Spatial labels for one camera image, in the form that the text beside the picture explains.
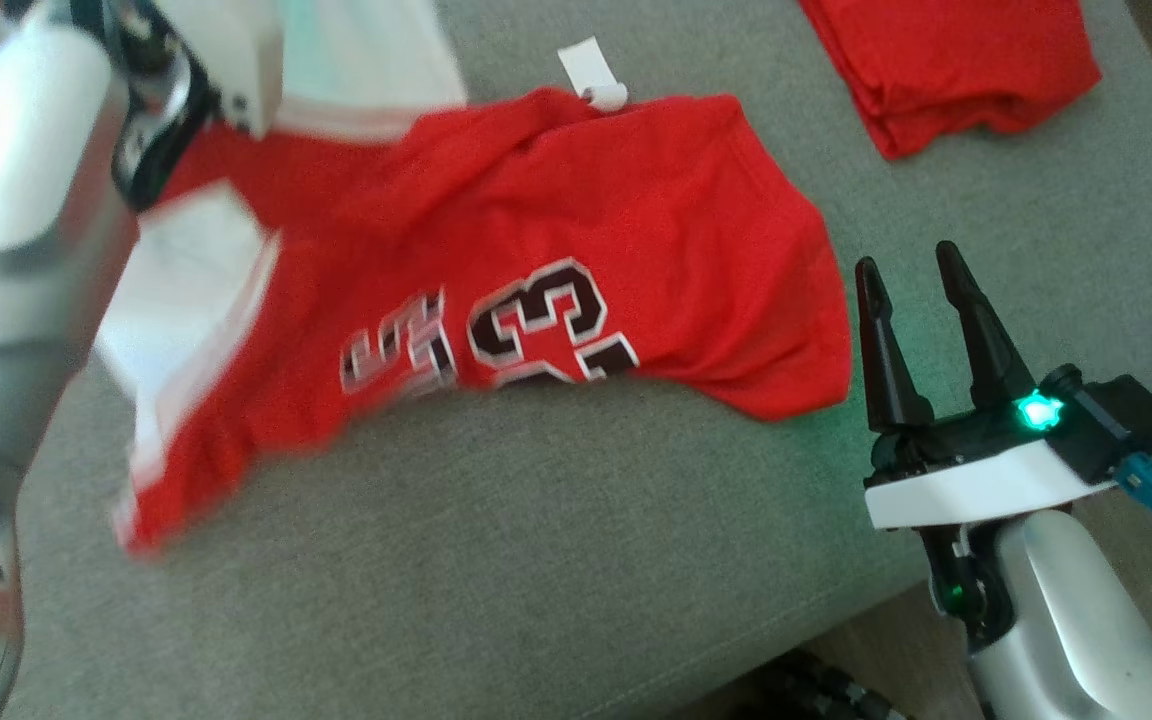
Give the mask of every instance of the gray cushion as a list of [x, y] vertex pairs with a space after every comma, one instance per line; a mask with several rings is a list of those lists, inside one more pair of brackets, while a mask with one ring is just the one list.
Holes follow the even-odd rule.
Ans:
[[[1152, 63], [1087, 3], [1106, 79], [1021, 137], [886, 164], [790, 0], [448, 0], [479, 100], [561, 85], [598, 35], [634, 94], [733, 92], [826, 215], [881, 263], [916, 379], [968, 369], [932, 249], [955, 240], [1036, 373], [1152, 388]], [[847, 406], [767, 425], [613, 381], [433, 397], [274, 462], [157, 562], [106, 506], [131, 410], [69, 392], [20, 506], [26, 659], [9, 717], [652, 717], [909, 588], [909, 533], [869, 528]]]

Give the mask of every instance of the brown floor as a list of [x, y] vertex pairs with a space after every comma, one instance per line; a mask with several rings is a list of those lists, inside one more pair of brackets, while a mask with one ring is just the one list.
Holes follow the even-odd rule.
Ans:
[[[1152, 50], [1152, 0], [1128, 3]], [[1100, 543], [1152, 628], [1152, 516], [1116, 491], [1082, 503], [1076, 515]], [[954, 623], [932, 611], [925, 588], [836, 626], [806, 647], [919, 720], [980, 720], [963, 665], [963, 639]], [[753, 697], [753, 683], [736, 680], [681, 712], [677, 720], [726, 719]]]

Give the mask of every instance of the red fabric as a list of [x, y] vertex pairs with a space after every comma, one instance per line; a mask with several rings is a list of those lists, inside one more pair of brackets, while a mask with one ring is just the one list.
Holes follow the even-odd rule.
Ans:
[[882, 158], [1024, 132], [1100, 82], [1078, 0], [801, 0]]
[[[541, 90], [431, 115], [385, 150], [214, 128], [173, 192], [221, 174], [282, 225], [280, 255], [250, 336], [161, 475], [134, 478], [129, 548], [223, 500], [257, 456], [320, 448], [350, 418], [453, 384], [547, 370], [584, 382], [636, 363], [764, 420], [847, 395], [826, 227], [733, 97], [605, 118]], [[526, 281], [521, 304], [499, 302]], [[521, 358], [502, 351], [511, 341]], [[438, 343], [454, 361], [442, 373]]]

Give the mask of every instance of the green led light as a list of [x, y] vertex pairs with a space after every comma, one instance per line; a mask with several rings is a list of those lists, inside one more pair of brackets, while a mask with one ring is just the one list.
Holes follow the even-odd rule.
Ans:
[[1054, 429], [1060, 423], [1061, 407], [1064, 407], [1064, 402], [1055, 397], [1045, 397], [1037, 389], [1032, 395], [1016, 401], [1021, 423], [1033, 430]]

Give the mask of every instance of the gray couch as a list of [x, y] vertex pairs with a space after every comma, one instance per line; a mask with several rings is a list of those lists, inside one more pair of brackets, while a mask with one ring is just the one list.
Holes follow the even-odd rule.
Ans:
[[[554, 50], [594, 33], [641, 99], [740, 96], [841, 270], [881, 263], [938, 409], [968, 406], [940, 240], [1036, 373], [1152, 388], [1152, 61], [1119, 0], [1084, 3], [1092, 94], [896, 164], [793, 0], [444, 5], [477, 100], [561, 85]], [[859, 385], [776, 425], [659, 382], [433, 397], [266, 467], [150, 564], [106, 523], [131, 433], [91, 367], [20, 500], [8, 717], [659, 717], [923, 575], [909, 533], [869, 528]]]

